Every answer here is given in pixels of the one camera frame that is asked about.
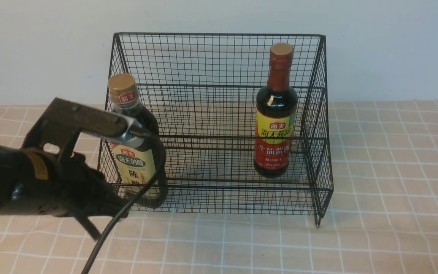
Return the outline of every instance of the vinegar bottle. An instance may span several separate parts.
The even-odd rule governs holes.
[[[139,100],[139,90],[136,86],[134,77],[127,73],[117,74],[108,80],[109,99],[113,103],[113,111],[133,117],[138,122],[158,135],[158,123]],[[154,144],[146,139],[139,148],[132,148],[120,144],[111,144],[111,152],[115,161],[123,184],[125,186],[125,196],[130,197],[136,194],[141,187],[153,176],[156,171],[160,157]],[[137,204],[150,208],[160,207],[167,197],[168,188],[165,171],[158,174],[157,181],[141,197]]]
[[[268,83],[256,97],[256,137],[292,137],[298,96],[290,87],[290,67],[294,48],[278,43],[270,49]],[[254,168],[267,178],[283,175],[288,168],[292,141],[288,139],[256,139]]]

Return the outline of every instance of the black wire basket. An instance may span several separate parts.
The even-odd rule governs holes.
[[[268,179],[253,165],[256,94],[278,42],[294,46],[299,104],[289,168]],[[168,196],[155,210],[314,215],[319,225],[333,192],[326,62],[322,35],[115,33],[109,77],[136,78],[167,149]],[[123,195],[105,141],[98,168]]]

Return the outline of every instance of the wall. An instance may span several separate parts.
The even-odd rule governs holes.
[[[0,104],[102,102],[118,31],[320,33],[330,100],[438,99],[436,1],[0,0]]]

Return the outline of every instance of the cable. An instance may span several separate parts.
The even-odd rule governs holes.
[[[142,132],[132,132],[137,137],[147,137],[149,139],[152,139],[154,143],[158,146],[158,150],[162,151],[163,157],[160,159],[160,163],[158,164],[158,167],[155,171],[155,174],[151,177],[150,180],[146,183],[146,185],[143,186],[143,188],[132,198],[128,201],[128,203],[123,206],[123,208],[112,218],[112,220],[106,225],[105,229],[103,230],[101,236],[96,242],[96,245],[94,246],[94,249],[92,250],[91,254],[89,255],[89,258],[87,259],[86,265],[82,269],[81,274],[88,274],[90,271],[90,268],[92,267],[92,264],[94,264],[94,261],[96,260],[97,255],[99,254],[99,251],[101,250],[102,245],[104,244],[104,241],[111,233],[111,230],[114,228],[114,226],[119,222],[121,217],[133,206],[134,203],[136,203],[153,185],[153,183],[157,180],[158,174],[162,172],[162,170],[165,169],[165,159],[167,157],[165,152],[165,147],[163,146],[162,142],[160,142],[160,139],[156,135],[151,134],[148,130],[143,130],[145,133]]]

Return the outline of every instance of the wire basket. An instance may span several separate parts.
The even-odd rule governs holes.
[[[277,42],[294,46],[299,103],[289,168],[269,179],[254,169],[254,122]],[[319,225],[333,192],[326,68],[321,35],[115,33],[109,77],[136,78],[167,149],[168,196],[155,210],[315,215]],[[123,194],[105,141],[98,168]]]

